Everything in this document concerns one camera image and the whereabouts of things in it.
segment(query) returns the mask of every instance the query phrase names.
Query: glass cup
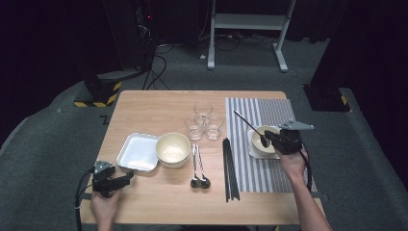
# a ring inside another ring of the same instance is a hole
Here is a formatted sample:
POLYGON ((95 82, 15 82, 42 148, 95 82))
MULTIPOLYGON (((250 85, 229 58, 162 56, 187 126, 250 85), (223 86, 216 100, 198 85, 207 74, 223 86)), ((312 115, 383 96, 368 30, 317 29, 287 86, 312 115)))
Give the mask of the glass cup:
POLYGON ((208 119, 211 123, 206 127, 206 135, 210 140, 216 140, 221 134, 221 127, 224 123, 224 118, 220 114, 209 114, 208 119))
POLYGON ((185 119, 187 136, 192 141, 198 141, 203 137, 203 126, 197 123, 199 115, 191 115, 185 119))
POLYGON ((208 115, 213 111, 213 106, 209 102, 197 102, 194 105, 194 111, 198 115, 196 119, 198 125, 208 126, 210 124, 208 115))

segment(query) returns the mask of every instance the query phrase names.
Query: dark background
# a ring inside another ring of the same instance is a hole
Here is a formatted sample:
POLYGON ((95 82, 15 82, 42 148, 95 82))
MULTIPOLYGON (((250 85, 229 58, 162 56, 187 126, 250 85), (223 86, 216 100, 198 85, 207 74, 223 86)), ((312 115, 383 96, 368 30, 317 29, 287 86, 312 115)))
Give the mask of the dark background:
MULTIPOLYGON (((0 57, 3 107, 0 143, 25 117, 47 107, 63 90, 83 79, 64 43, 61 15, 74 18, 74 29, 96 73, 116 69, 117 54, 102 1, 1 1, 0 57)), ((283 13, 288 1, 217 1, 220 12, 283 13)), ((323 58, 339 56, 323 81, 351 88, 365 118, 395 171, 408 185, 405 136, 408 90, 407 8, 403 1, 297 1, 287 39, 332 39, 323 58)), ((196 43, 204 26, 207 1, 150 1, 162 38, 196 43)))

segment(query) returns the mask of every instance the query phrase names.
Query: person's left hand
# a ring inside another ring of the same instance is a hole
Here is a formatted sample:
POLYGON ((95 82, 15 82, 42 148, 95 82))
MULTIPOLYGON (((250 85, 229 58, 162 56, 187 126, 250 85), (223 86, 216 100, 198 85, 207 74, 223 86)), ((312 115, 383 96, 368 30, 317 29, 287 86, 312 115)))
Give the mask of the person's left hand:
POLYGON ((112 230, 118 208, 118 201, 123 189, 117 190, 110 198, 103 197, 100 192, 92 192, 90 209, 95 216, 98 230, 112 230))

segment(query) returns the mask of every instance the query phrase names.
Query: gray floor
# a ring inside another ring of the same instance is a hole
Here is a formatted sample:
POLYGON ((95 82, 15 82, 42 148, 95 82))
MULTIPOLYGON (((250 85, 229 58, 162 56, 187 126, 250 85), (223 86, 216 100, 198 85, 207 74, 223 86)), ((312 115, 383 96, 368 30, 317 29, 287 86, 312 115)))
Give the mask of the gray floor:
MULTIPOLYGON (((207 48, 159 47, 157 53, 166 59, 161 80, 171 90, 283 91, 292 101, 296 119, 315 125, 314 131, 302 135, 334 229, 408 230, 407 191, 352 91, 341 89, 352 112, 313 112, 309 106, 302 85, 310 83, 327 42, 285 41, 283 52, 290 71, 282 73, 270 49, 271 39, 258 41, 247 40, 233 51, 216 50, 214 70, 208 70, 207 60, 200 59, 207 55, 207 48)), ((228 49, 234 44, 219 41, 217 46, 228 49)), ((164 62, 156 58, 153 70, 159 74, 163 67, 164 62)), ((141 90, 143 82, 144 75, 124 81, 120 90, 141 90)), ((82 173, 93 166, 106 133, 101 116, 111 116, 115 108, 115 104, 76 108, 73 100, 82 85, 65 90, 47 108, 29 116, 3 144, 0 230, 75 230, 75 190, 82 173)), ((166 86, 157 81, 150 89, 166 90, 166 86)), ((85 229, 94 230, 94 226, 85 229)))

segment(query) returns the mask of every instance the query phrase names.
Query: white plate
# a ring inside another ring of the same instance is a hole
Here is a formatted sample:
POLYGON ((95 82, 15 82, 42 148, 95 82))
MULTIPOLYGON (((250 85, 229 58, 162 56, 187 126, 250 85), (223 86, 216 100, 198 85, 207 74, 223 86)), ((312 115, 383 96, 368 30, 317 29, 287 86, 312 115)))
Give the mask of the white plate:
POLYGON ((276 153, 267 153, 259 150, 252 143, 252 135, 255 131, 251 128, 247 131, 247 141, 249 146, 249 155, 255 159, 280 159, 276 153))
POLYGON ((129 135, 116 158, 117 164, 133 170, 152 171, 158 162, 158 139, 159 137, 139 133, 129 135))

